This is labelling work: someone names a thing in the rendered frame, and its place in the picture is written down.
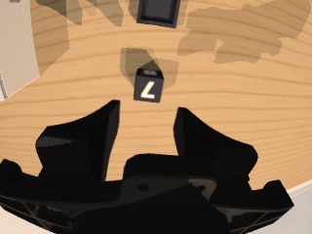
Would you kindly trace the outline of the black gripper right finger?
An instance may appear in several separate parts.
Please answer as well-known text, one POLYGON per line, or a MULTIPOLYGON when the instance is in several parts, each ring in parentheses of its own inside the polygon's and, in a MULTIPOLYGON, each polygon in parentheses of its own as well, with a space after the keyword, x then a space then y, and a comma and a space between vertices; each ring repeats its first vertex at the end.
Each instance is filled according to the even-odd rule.
POLYGON ((216 131, 185 107, 177 108, 173 130, 177 154, 208 159, 216 187, 252 192, 249 173, 258 158, 252 145, 216 131))

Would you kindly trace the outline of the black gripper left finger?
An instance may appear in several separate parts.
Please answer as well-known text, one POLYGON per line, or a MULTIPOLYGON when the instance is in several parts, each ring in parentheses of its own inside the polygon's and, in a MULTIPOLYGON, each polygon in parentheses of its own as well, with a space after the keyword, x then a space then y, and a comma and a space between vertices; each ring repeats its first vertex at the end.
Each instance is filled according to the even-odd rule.
POLYGON ((35 142, 43 166, 40 183, 106 181, 120 123, 120 101, 64 124, 47 126, 35 142))

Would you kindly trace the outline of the black open tray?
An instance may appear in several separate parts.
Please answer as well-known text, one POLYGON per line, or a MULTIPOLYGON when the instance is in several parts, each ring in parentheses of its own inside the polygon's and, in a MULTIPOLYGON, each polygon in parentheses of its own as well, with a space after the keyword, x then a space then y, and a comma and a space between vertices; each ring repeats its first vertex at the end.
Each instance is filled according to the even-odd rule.
POLYGON ((176 28, 180 0, 139 0, 136 23, 176 28))

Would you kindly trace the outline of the black cube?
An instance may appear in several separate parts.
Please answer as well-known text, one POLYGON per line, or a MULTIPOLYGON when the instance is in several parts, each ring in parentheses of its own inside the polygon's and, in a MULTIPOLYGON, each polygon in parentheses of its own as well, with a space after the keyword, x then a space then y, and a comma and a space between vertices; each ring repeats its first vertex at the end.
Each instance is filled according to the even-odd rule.
POLYGON ((159 103, 163 85, 164 76, 162 71, 138 68, 136 71, 134 100, 159 103))

